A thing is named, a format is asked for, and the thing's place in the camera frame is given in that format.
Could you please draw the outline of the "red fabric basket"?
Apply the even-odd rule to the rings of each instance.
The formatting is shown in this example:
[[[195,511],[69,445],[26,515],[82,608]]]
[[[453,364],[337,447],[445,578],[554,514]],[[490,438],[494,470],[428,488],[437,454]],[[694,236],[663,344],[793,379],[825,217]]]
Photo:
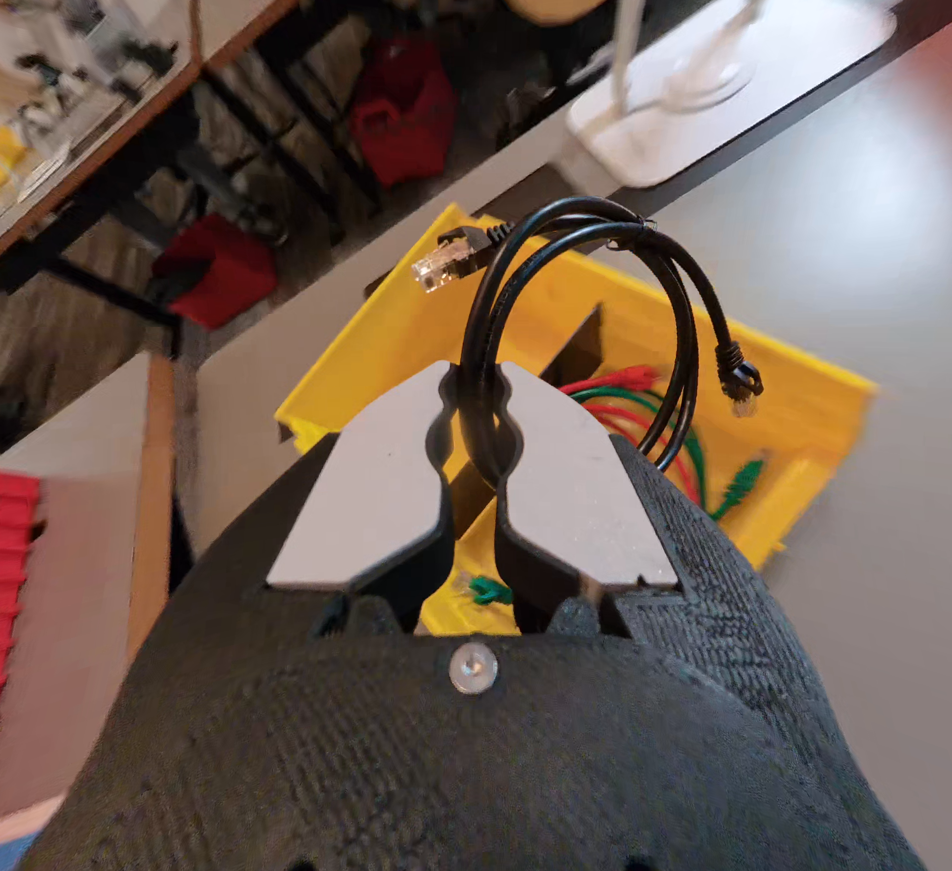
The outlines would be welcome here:
[[[435,42],[419,34],[375,40],[349,114],[351,138],[384,188],[443,174],[457,96]]]

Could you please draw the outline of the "yellow plastic bin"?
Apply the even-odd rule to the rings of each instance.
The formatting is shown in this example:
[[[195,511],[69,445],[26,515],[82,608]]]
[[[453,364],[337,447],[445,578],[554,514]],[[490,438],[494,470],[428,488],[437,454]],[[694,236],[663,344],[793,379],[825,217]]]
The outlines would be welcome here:
[[[481,274],[426,291],[413,265],[459,227],[498,226],[451,204],[431,224],[277,408],[275,420],[300,454],[343,429],[369,403],[436,361],[457,364]],[[593,257],[565,255],[520,295],[499,359],[535,375],[552,350],[596,304],[602,305],[602,363],[570,388],[622,447],[636,446],[653,421],[673,373],[675,319],[658,287]],[[822,492],[863,431],[874,384],[736,322],[730,335],[761,373],[764,393],[740,418],[722,393],[716,337],[693,306],[700,378],[691,432],[665,476],[720,529],[755,568],[779,552],[786,535]],[[469,459],[459,418],[451,423],[448,481]],[[513,608],[482,592],[501,583],[493,540],[495,500],[455,542],[448,580],[422,604],[425,629],[438,636],[516,635]]]

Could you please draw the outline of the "red storage box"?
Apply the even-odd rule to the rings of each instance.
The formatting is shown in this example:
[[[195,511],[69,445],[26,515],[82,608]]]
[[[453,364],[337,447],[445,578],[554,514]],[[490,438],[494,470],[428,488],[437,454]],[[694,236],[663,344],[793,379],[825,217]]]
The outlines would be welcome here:
[[[152,263],[147,298],[214,331],[264,301],[277,286],[271,247],[214,213],[179,232]]]

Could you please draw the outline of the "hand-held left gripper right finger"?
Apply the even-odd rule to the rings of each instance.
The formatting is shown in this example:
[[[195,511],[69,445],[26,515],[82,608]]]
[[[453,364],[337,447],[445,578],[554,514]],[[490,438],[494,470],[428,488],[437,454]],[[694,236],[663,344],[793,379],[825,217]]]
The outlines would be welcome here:
[[[496,564],[514,589],[674,588],[675,569],[611,437],[513,362],[499,369],[514,458],[497,502]]]

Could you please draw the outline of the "wooden table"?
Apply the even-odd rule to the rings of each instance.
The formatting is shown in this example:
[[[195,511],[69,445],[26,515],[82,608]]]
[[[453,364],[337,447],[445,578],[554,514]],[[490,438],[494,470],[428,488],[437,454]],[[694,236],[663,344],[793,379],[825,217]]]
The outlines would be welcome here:
[[[77,778],[169,596],[173,365],[139,354],[2,456],[41,481],[2,692],[2,840]]]
[[[85,144],[83,149],[28,198],[2,215],[2,295],[17,293],[36,275],[46,273],[170,331],[171,350],[176,354],[181,317],[67,260],[65,250],[78,235],[38,235],[30,239],[30,231],[45,222],[90,176],[111,162],[199,79],[208,83],[214,95],[226,104],[252,137],[271,144],[268,129],[222,84],[217,73],[238,60],[290,14],[299,1],[179,0],[173,4],[173,37],[186,37],[188,46],[172,71],[154,80],[143,101],[127,110],[107,130],[86,132],[81,139]]]

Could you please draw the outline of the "red ribbed tote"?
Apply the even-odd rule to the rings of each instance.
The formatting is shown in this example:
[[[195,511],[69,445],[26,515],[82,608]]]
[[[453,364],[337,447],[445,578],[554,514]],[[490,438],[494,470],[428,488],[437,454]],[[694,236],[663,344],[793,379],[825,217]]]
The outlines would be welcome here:
[[[27,559],[37,527],[41,499],[39,479],[1,472],[1,686],[14,645],[13,630],[21,610],[20,591],[27,579]]]

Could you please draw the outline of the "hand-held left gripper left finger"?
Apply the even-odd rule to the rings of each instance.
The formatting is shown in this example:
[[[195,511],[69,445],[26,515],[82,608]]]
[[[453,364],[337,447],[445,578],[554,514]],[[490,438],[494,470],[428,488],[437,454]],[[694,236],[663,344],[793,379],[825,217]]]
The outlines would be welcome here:
[[[362,409],[333,441],[268,585],[358,592],[394,579],[424,554],[452,564],[445,466],[453,415],[448,361],[434,362]]]

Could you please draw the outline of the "white board stand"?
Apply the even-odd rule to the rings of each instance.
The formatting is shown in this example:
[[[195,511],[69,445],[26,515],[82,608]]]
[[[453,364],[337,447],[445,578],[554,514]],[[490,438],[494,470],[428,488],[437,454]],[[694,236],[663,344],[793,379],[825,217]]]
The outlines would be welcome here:
[[[877,51],[895,16],[860,0],[713,0],[636,52],[646,0],[618,0],[608,75],[567,129],[621,186],[656,187]]]

